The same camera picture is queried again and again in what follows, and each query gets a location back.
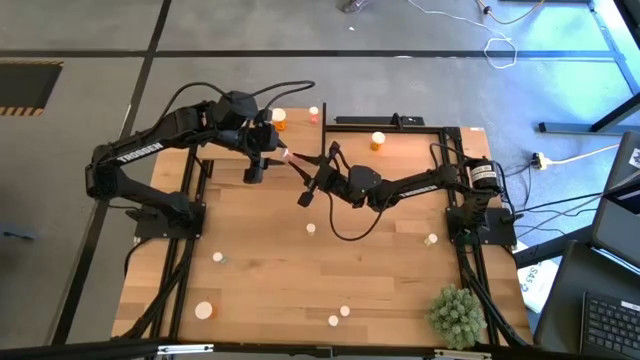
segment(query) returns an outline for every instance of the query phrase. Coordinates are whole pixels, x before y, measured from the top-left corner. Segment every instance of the wooden tabletop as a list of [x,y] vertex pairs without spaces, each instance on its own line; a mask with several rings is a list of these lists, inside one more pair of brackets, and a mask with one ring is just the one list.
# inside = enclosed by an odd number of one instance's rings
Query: wooden tabletop
[[[287,121],[281,137],[289,148],[319,154],[321,126],[311,124],[306,109],[287,109]],[[489,156],[482,129],[461,131],[466,154]],[[428,146],[437,141],[435,136],[388,134],[378,152],[369,149],[369,139],[367,133],[326,134],[327,144],[339,142],[351,165],[368,165],[386,179],[434,166]],[[213,147],[201,149],[199,155],[215,159],[215,164],[207,183],[205,229],[196,243],[180,339],[445,345],[424,319],[442,287],[460,286],[455,250],[447,241],[445,191],[403,200],[384,212],[369,236],[345,242],[331,232],[325,194],[317,193],[308,208],[296,204],[304,186],[291,167],[272,167],[265,171],[262,184],[246,185],[242,183],[246,158]],[[152,186],[178,189],[185,159],[183,151],[162,152]],[[344,236],[361,234],[376,216],[368,208],[352,209],[338,199],[334,205],[335,226]],[[305,229],[309,223],[317,228],[313,236]],[[430,233],[439,241],[427,247],[424,240]],[[155,296],[166,249],[166,240],[154,240],[132,256],[113,335],[128,330]],[[483,250],[495,303],[518,333],[531,341],[513,259],[500,247],[484,246]],[[226,263],[212,260],[217,251],[227,257]],[[202,301],[214,306],[215,316],[196,318],[194,309]],[[339,315],[343,305],[351,308],[346,318]],[[169,310],[162,334],[168,332]],[[328,325],[330,315],[340,317],[335,328]]]

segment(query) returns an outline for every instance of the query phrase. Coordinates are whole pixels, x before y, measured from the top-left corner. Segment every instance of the laptop keyboard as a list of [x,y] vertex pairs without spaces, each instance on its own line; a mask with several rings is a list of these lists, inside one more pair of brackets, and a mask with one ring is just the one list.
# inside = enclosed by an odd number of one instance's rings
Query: laptop keyboard
[[585,306],[587,342],[640,359],[640,312],[592,296]]

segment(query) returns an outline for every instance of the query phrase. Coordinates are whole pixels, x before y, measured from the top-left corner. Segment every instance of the green succulent plant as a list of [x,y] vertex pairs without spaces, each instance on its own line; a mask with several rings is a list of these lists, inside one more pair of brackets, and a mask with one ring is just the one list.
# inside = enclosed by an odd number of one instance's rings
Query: green succulent plant
[[475,345],[482,338],[482,329],[487,327],[480,300],[469,289],[456,289],[455,285],[442,288],[426,318],[447,341],[449,349]]

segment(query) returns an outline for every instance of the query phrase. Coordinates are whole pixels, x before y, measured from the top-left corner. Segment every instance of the concrete floor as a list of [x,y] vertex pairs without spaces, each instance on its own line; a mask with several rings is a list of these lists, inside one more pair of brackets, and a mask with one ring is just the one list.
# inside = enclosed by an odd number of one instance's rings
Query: concrete floor
[[[471,0],[418,3],[484,22],[512,36],[521,50],[607,50],[586,5],[549,4],[522,22],[497,26],[483,20]],[[512,18],[531,6],[489,3],[502,18]],[[0,50],[144,50],[161,4],[161,0],[108,4],[0,0]],[[638,51],[625,37],[625,29],[615,23],[611,5],[607,0],[598,4],[613,19],[612,32],[622,39],[625,55],[637,59]],[[176,1],[159,49],[479,50],[490,35],[441,15],[421,14],[401,0],[374,2],[355,16],[341,14],[334,5],[334,0]],[[11,154],[0,160],[0,222],[38,235],[33,242],[0,239],[0,348],[48,341],[93,204],[84,193],[82,170],[94,146],[117,138],[142,64],[138,58],[61,60],[65,68],[43,116],[0,117],[0,152]],[[189,81],[248,91],[296,79],[312,79],[318,85],[284,98],[279,106],[308,107],[326,101],[330,119],[397,111],[421,115],[436,126],[484,127],[493,157],[505,168],[526,163],[534,151],[563,159],[616,143],[616,137],[542,135],[535,125],[540,121],[591,123],[631,96],[618,67],[608,60],[521,59],[515,67],[499,71],[484,59],[156,59],[134,129],[149,127],[175,89]],[[177,104],[211,96],[193,89]],[[259,104],[266,101],[259,98]],[[638,122],[638,116],[629,120]],[[534,172],[529,204],[602,190],[614,155],[610,151]],[[147,180],[152,166],[153,159],[147,159],[128,172]],[[524,199],[524,178],[509,180],[517,207]],[[588,224],[592,216],[560,219],[548,227],[571,231]],[[545,218],[530,214],[521,223],[537,224]],[[121,212],[109,212],[70,341],[109,337],[133,225]],[[535,244],[553,237],[554,233],[532,232],[522,240]]]

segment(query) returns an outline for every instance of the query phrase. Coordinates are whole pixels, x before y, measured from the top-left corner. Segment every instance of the gray floor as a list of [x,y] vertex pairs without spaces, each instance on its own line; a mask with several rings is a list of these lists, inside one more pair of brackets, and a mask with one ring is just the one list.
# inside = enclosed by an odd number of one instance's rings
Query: gray floor
[[[0,50],[146,49],[161,3],[0,0]],[[483,20],[472,0],[418,3],[484,22],[512,36],[520,50],[607,50],[586,5],[549,4],[520,23],[497,26]],[[531,6],[489,3],[502,18]],[[615,20],[606,0],[598,4]],[[343,15],[334,5],[334,0],[175,1],[159,48],[480,50],[490,37],[464,22],[421,14],[401,0],[374,2],[356,16]],[[627,58],[638,59],[623,30],[612,28]],[[84,194],[83,168],[95,145],[117,138],[142,63],[61,60],[65,68],[43,116],[0,117],[0,151],[5,155],[0,158],[0,222],[38,235],[33,242],[0,239],[0,348],[48,341],[93,204]],[[421,115],[432,125],[484,127],[493,157],[505,167],[526,163],[534,151],[563,159],[616,143],[616,137],[542,135],[535,125],[593,122],[631,96],[618,67],[608,60],[521,59],[515,67],[499,71],[484,59],[156,59],[134,128],[150,126],[175,89],[189,81],[253,90],[296,79],[312,79],[318,85],[278,105],[308,107],[326,101],[329,118],[397,111]],[[212,96],[206,90],[188,90],[178,104]],[[261,97],[259,104],[267,100]],[[638,116],[629,119],[639,122]],[[614,155],[610,151],[533,172],[529,204],[600,191]],[[128,172],[146,180],[152,166],[148,159]],[[509,180],[517,207],[524,201],[526,175]],[[530,214],[521,223],[537,224],[547,216]],[[560,219],[547,227],[571,231],[588,224],[592,216]],[[132,221],[110,211],[70,341],[108,338],[132,231]],[[555,236],[532,232],[522,240],[535,244]]]

